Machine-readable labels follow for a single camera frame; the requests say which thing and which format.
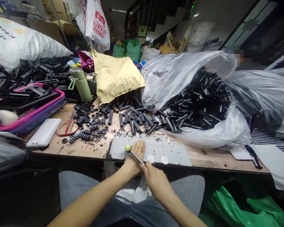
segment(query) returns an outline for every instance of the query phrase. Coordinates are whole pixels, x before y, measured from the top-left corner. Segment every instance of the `blue basket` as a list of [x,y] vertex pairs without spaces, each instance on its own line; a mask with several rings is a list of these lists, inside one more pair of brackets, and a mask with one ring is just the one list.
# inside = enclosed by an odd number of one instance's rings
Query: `blue basket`
[[65,98],[65,96],[63,98],[59,99],[59,101],[55,102],[53,105],[47,107],[46,109],[44,109],[43,111],[41,111],[40,113],[38,113],[37,115],[32,117],[31,119],[29,119],[28,121],[25,121],[19,127],[14,128],[14,129],[10,130],[9,132],[14,133],[14,134],[17,133],[19,135],[30,133],[38,125],[43,123],[43,121],[45,121],[51,115],[53,115],[55,112],[57,112],[59,109],[64,107],[64,105],[65,105],[64,98]]

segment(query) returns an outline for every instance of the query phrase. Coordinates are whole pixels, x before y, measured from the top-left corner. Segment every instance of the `green water bottle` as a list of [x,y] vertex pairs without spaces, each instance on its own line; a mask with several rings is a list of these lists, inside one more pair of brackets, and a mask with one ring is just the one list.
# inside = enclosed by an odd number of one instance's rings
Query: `green water bottle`
[[79,67],[71,67],[69,72],[71,74],[71,82],[68,88],[73,90],[76,85],[82,101],[90,102],[92,100],[92,94],[89,90],[83,70]]

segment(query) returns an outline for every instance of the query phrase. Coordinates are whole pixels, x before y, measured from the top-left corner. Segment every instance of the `workbench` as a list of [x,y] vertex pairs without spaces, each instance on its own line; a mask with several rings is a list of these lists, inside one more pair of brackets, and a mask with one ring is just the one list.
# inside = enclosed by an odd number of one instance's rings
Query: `workbench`
[[[99,105],[98,99],[94,102],[95,108]],[[71,114],[74,111],[74,104],[66,104],[61,111],[56,112],[52,115],[51,118],[60,118],[62,124],[70,119]],[[92,143],[87,141],[81,141],[77,139],[73,144],[63,144],[62,139],[68,137],[59,137],[57,134],[53,136],[50,141],[49,146],[44,149],[35,148],[32,150],[35,154],[44,154],[44,155],[56,155],[56,156],[72,156],[72,157],[81,157],[89,159],[98,159],[98,160],[111,160],[111,161],[123,161],[123,160],[113,160],[109,154],[110,143],[113,141],[116,131],[120,130],[119,125],[119,115],[113,114],[112,125],[109,126],[108,132],[104,138],[98,142]],[[125,132],[130,132],[129,124],[124,126]],[[158,133],[154,131],[149,136],[158,136]],[[229,152],[209,149],[209,148],[197,148],[190,145],[184,140],[178,139],[174,136],[163,135],[164,132],[160,130],[160,137],[167,137],[169,140],[173,140],[177,143],[182,143],[185,145],[186,150],[189,153],[192,167],[201,167],[201,168],[210,168],[224,171],[244,171],[244,172],[257,172],[257,173],[269,173],[269,170],[263,165],[259,160],[263,169],[259,170],[255,168],[252,161],[238,161],[235,160]],[[139,134],[135,135],[137,140],[139,140]]]

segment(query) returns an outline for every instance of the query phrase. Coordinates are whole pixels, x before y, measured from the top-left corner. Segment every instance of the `scissors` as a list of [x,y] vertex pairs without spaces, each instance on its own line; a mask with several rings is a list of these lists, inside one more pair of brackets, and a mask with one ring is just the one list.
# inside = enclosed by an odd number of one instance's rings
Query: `scissors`
[[[77,125],[76,129],[74,131],[70,130],[72,129],[73,125],[76,123],[76,121],[74,120],[74,114],[76,113],[76,110],[74,110],[72,116],[70,117],[70,120],[67,120],[67,122],[64,122],[56,131],[56,133],[58,134],[58,136],[69,136],[71,134],[74,134],[78,129],[79,126]],[[66,125],[65,131],[64,133],[59,133],[59,131],[61,130],[61,128]]]

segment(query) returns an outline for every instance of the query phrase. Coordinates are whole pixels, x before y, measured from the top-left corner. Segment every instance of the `jeans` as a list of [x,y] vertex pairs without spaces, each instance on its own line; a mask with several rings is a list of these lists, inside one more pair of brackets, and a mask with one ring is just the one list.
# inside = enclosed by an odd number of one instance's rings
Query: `jeans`
[[[81,173],[72,171],[60,172],[61,209],[64,210],[82,194],[99,183],[99,181]],[[204,178],[199,175],[192,175],[170,184],[185,206],[198,216],[205,188]],[[130,205],[113,197],[100,212],[92,226],[110,226],[125,218],[131,218],[144,227],[178,226],[153,196],[138,204]]]

